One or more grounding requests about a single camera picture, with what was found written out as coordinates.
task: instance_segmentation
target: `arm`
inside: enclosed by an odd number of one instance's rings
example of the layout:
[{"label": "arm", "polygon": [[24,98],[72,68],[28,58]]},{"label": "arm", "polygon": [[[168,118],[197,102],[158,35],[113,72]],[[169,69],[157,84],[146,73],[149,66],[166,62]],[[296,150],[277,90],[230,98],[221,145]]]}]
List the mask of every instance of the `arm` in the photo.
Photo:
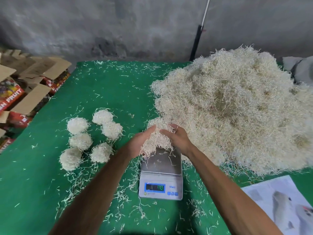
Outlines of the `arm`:
[{"label": "arm", "polygon": [[140,154],[143,143],[155,126],[136,134],[124,145],[63,212],[49,235],[96,234],[106,215],[120,179],[132,158]]},{"label": "arm", "polygon": [[233,235],[282,235],[267,214],[190,142],[183,128],[171,126],[176,133],[160,132],[190,159]]}]

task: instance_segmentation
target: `scale display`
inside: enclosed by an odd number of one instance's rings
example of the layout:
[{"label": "scale display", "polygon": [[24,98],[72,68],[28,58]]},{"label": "scale display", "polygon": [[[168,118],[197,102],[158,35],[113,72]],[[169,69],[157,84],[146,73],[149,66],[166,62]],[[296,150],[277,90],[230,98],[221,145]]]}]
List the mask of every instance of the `scale display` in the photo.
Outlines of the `scale display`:
[{"label": "scale display", "polygon": [[165,193],[165,184],[145,183],[145,191]]}]

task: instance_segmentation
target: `green felt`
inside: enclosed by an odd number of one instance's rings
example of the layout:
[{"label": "green felt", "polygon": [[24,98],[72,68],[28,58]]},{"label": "green felt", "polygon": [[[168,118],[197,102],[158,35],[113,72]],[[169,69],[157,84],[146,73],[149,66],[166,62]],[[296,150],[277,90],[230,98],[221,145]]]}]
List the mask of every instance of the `green felt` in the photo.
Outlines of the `green felt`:
[{"label": "green felt", "polygon": [[[55,97],[0,155],[0,234],[47,234],[55,217],[59,216],[64,207],[62,200],[68,196],[67,190],[71,186],[59,164],[61,152],[68,147],[67,118],[79,116],[91,121],[96,108],[112,109],[117,116],[115,121],[125,130],[124,136],[115,143],[114,147],[118,149],[132,134],[145,129],[148,119],[156,117],[154,95],[150,94],[149,85],[162,79],[171,69],[186,65],[112,61],[78,63]],[[98,125],[92,124],[89,133],[94,140],[93,145],[105,140]],[[82,167],[90,165],[90,162],[85,162]],[[88,177],[89,171],[86,169],[84,176]],[[292,179],[313,204],[312,170],[306,172],[293,174]],[[103,222],[100,234],[108,234],[112,230],[109,234],[119,234],[121,227],[124,227],[121,234],[192,234],[191,228],[195,234],[207,234],[207,231],[227,234],[228,229],[194,168],[183,171],[182,201],[141,199],[144,218],[136,207],[140,205],[136,192],[138,182],[133,188],[135,192],[125,189],[135,173],[135,168],[128,168],[118,188],[130,201],[113,200],[108,213],[113,216]],[[234,180],[240,186],[249,185],[247,176],[235,177]],[[187,206],[189,200],[195,205],[198,200],[200,217],[192,216],[195,207]]]}]

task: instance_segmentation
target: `black pole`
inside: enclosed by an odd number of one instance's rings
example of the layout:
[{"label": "black pole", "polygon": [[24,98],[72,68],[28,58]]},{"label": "black pole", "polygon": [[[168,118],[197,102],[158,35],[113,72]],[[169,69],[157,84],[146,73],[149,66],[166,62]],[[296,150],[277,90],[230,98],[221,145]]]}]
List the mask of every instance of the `black pole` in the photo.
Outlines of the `black pole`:
[{"label": "black pole", "polygon": [[197,34],[196,34],[196,37],[195,37],[193,49],[191,50],[191,54],[190,54],[190,59],[189,59],[190,62],[195,60],[195,55],[196,55],[196,51],[197,51],[197,48],[198,48],[199,40],[200,40],[200,37],[201,37],[202,29],[203,29],[202,26],[199,25],[198,26],[198,30],[197,30]]}]

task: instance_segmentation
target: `paper sheet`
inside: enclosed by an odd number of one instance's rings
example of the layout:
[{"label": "paper sheet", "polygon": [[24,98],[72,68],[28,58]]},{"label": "paper sheet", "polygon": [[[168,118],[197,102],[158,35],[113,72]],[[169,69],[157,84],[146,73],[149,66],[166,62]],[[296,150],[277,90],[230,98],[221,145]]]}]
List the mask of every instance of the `paper sheet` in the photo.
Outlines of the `paper sheet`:
[{"label": "paper sheet", "polygon": [[242,190],[275,222],[284,235],[313,235],[313,209],[289,175]]}]

